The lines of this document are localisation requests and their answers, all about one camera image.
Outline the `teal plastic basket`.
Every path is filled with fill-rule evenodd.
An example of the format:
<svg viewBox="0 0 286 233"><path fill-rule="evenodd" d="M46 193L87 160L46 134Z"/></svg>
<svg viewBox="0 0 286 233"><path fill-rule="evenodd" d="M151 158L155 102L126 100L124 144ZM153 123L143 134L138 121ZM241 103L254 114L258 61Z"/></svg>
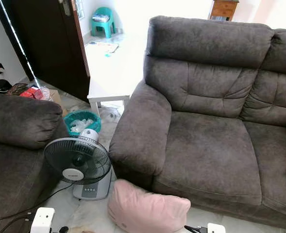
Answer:
<svg viewBox="0 0 286 233"><path fill-rule="evenodd" d="M86 129L91 129L100 133L102 129L101 118L96 113L89 110L78 110L68 113L64 117L64 122L70 135L78 136Z"/></svg>

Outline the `red packets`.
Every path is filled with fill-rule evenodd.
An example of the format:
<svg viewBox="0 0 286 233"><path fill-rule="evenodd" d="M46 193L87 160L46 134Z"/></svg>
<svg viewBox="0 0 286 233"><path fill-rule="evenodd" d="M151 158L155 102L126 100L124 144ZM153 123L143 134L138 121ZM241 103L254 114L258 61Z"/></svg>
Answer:
<svg viewBox="0 0 286 233"><path fill-rule="evenodd" d="M24 96L36 100L49 100L50 90L45 87L29 87L27 90L23 91L19 96Z"/></svg>

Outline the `grey-brown fabric sofa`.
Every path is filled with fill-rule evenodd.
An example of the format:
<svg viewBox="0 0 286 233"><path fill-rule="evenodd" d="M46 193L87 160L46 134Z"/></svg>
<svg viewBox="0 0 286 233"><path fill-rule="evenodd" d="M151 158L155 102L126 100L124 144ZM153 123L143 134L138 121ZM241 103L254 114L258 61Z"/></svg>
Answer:
<svg viewBox="0 0 286 233"><path fill-rule="evenodd" d="M152 17L142 79L110 141L116 176L286 229L286 29Z"/></svg>

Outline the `white side table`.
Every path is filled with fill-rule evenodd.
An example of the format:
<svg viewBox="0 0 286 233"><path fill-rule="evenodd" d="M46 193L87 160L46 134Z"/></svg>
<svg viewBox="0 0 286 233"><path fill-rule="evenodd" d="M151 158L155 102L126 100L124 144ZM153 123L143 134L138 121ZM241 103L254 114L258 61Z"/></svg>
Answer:
<svg viewBox="0 0 286 233"><path fill-rule="evenodd" d="M120 100L123 102L124 107L127 106L130 95L132 95L136 85L142 80L143 79L141 77L91 77L87 99L92 111L94 111L94 113L99 113L99 106L101 102L106 101Z"/></svg>

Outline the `patterned floor mat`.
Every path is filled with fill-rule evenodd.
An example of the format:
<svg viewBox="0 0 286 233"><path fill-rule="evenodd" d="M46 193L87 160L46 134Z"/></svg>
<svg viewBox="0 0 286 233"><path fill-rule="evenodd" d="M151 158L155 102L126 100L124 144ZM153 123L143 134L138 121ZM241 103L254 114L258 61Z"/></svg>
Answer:
<svg viewBox="0 0 286 233"><path fill-rule="evenodd" d="M103 53L114 53L116 49L119 48L119 44L112 44L107 42L91 41L88 45L90 45L93 49L96 49Z"/></svg>

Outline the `clear plastic bag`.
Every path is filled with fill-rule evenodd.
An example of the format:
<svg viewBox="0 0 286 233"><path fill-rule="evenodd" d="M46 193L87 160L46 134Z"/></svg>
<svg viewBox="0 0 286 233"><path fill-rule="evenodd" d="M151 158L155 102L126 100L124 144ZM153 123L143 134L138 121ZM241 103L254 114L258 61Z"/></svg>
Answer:
<svg viewBox="0 0 286 233"><path fill-rule="evenodd" d="M121 113L117 107L99 107L99 117L102 123L117 123Z"/></svg>

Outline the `pink cat face pillow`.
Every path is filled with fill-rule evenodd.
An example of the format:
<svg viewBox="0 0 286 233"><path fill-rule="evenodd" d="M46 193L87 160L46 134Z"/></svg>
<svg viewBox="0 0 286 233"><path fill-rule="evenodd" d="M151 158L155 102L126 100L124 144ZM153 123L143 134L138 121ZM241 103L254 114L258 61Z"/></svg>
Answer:
<svg viewBox="0 0 286 233"><path fill-rule="evenodd" d="M114 182L110 218L127 233L178 233L191 208L188 199L149 192L124 179Z"/></svg>

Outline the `teal plastic chair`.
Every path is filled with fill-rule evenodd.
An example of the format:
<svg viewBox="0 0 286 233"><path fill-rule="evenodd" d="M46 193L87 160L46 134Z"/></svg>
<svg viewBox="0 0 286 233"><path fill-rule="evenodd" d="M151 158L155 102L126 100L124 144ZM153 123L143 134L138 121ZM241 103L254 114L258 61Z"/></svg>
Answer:
<svg viewBox="0 0 286 233"><path fill-rule="evenodd" d="M92 36L96 36L98 32L98 28L101 28L106 38L111 38L113 33L116 33L116 27L114 25L114 16L112 13L112 9L109 7L99 7L96 9L94 14L109 14L111 15L111 20L106 23L98 23L94 22L94 20L90 20L90 33Z"/></svg>

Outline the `dark brown door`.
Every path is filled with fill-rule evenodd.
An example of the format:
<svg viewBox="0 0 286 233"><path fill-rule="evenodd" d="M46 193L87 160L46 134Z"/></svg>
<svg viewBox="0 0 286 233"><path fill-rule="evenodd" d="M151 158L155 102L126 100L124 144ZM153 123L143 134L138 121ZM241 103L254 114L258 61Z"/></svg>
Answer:
<svg viewBox="0 0 286 233"><path fill-rule="evenodd" d="M0 0L0 22L31 81L39 79L87 102L90 74L75 0Z"/></svg>

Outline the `cardboard box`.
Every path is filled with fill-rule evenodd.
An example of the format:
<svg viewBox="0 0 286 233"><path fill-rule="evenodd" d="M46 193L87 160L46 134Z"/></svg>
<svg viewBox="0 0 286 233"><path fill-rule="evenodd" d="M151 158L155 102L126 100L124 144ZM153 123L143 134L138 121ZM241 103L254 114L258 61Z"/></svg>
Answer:
<svg viewBox="0 0 286 233"><path fill-rule="evenodd" d="M19 96L21 93L23 93L23 91L27 90L29 87L39 87L39 86L32 83L17 83L6 93L6 95ZM51 95L49 101L53 102L61 101L60 95L57 90L50 89L50 93Z"/></svg>

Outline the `grey and black table fan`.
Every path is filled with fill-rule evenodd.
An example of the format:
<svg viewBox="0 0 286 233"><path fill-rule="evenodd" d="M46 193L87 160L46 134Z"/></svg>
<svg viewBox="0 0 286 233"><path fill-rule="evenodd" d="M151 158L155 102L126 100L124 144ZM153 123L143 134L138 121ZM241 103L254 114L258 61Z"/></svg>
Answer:
<svg viewBox="0 0 286 233"><path fill-rule="evenodd" d="M109 194L112 165L98 138L96 131L85 129L76 137L57 138L44 148L48 165L72 184L72 195L79 200L101 200Z"/></svg>

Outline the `stack of papers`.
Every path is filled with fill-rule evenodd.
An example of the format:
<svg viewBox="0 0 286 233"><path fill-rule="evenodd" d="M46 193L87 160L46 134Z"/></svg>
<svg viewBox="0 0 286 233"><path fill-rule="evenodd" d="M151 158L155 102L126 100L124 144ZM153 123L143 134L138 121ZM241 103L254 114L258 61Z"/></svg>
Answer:
<svg viewBox="0 0 286 233"><path fill-rule="evenodd" d="M109 15L109 14L94 14L92 16L92 20L94 20L94 22L98 22L98 23L106 23L106 22L109 22L111 20L111 15Z"/></svg>

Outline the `brown wooden cabinet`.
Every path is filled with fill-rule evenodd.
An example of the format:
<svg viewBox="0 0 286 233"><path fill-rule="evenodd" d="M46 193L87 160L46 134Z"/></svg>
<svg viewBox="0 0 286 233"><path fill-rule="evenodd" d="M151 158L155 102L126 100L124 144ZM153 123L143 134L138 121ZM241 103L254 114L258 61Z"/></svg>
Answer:
<svg viewBox="0 0 286 233"><path fill-rule="evenodd" d="M213 0L209 20L232 21L239 0Z"/></svg>

